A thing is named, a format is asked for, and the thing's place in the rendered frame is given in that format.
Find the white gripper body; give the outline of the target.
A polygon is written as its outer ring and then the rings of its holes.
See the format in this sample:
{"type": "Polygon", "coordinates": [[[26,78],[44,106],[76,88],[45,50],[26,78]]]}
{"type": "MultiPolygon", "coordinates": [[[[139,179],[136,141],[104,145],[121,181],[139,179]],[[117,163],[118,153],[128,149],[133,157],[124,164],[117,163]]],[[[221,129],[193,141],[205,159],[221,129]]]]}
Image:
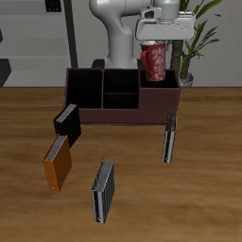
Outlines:
{"type": "Polygon", "coordinates": [[[196,14],[181,11],[172,23],[160,23],[158,19],[139,18],[135,38],[139,41],[189,40],[194,36],[196,14]]]}

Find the red patterned mug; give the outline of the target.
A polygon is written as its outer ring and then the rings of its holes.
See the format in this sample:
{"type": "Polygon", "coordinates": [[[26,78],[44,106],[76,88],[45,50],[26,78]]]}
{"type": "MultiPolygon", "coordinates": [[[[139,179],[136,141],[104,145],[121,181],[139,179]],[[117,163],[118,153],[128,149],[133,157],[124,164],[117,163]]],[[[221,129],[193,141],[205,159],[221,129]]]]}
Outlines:
{"type": "Polygon", "coordinates": [[[165,41],[145,41],[141,43],[141,63],[147,81],[165,79],[165,41]]]}

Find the dark brown desk caddy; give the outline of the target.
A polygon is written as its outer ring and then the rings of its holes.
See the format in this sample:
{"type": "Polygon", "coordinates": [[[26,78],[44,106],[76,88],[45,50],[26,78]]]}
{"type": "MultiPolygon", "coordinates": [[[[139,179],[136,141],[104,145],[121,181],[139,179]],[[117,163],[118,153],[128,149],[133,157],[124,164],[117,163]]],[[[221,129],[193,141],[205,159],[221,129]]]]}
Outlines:
{"type": "Polygon", "coordinates": [[[83,125],[163,125],[178,109],[180,92],[172,70],[148,81],[143,69],[71,68],[64,104],[78,105],[83,125]]]}

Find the green pot plant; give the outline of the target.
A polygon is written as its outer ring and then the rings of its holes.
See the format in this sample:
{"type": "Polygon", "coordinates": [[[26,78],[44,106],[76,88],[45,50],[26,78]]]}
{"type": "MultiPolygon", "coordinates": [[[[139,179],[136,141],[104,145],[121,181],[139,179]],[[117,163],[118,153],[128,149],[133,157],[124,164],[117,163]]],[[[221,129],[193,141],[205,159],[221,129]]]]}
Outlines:
{"type": "MultiPolygon", "coordinates": [[[[212,0],[204,4],[204,1],[205,0],[201,0],[201,2],[196,5],[192,11],[196,15],[196,20],[206,11],[222,2],[222,0],[212,0]]],[[[180,0],[180,11],[184,11],[185,13],[190,11],[188,9],[189,4],[190,0],[180,0]]],[[[175,70],[179,84],[182,87],[192,87],[193,84],[193,75],[188,73],[191,59],[194,57],[204,57],[204,55],[200,54],[199,51],[207,44],[219,42],[219,39],[212,39],[212,37],[216,34],[217,26],[208,30],[208,32],[201,38],[203,29],[207,22],[208,19],[201,24],[198,23],[197,26],[194,26],[195,35],[192,38],[191,43],[184,40],[172,40],[170,42],[172,45],[170,69],[175,70]],[[187,48],[187,54],[183,51],[184,45],[187,48]]]]}

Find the grey book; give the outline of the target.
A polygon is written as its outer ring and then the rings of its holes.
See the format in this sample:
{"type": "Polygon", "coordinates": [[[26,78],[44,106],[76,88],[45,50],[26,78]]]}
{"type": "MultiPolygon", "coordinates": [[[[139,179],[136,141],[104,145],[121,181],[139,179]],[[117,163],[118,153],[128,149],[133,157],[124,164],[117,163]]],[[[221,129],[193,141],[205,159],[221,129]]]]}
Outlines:
{"type": "Polygon", "coordinates": [[[173,146],[177,127],[177,113],[168,111],[164,133],[164,150],[162,162],[170,164],[172,160],[173,146]]]}
{"type": "Polygon", "coordinates": [[[102,160],[92,187],[95,222],[105,223],[114,194],[114,162],[102,160]]]}

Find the black book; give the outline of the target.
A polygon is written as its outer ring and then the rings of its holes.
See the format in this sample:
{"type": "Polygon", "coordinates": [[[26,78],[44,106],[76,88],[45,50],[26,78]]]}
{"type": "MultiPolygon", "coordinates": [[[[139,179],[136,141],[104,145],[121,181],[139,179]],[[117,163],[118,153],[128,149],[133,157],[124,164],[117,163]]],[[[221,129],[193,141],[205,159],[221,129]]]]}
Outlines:
{"type": "Polygon", "coordinates": [[[71,147],[81,135],[78,105],[70,103],[53,120],[55,132],[59,135],[67,135],[69,147],[71,147]]]}

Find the orange book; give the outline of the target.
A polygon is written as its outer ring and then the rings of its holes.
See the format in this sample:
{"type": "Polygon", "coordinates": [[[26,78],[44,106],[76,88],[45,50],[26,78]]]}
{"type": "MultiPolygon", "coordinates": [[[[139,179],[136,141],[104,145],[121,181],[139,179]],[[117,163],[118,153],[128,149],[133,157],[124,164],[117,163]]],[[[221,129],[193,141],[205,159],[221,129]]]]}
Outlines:
{"type": "Polygon", "coordinates": [[[50,191],[59,193],[72,167],[67,135],[56,136],[43,156],[43,166],[50,191]]]}

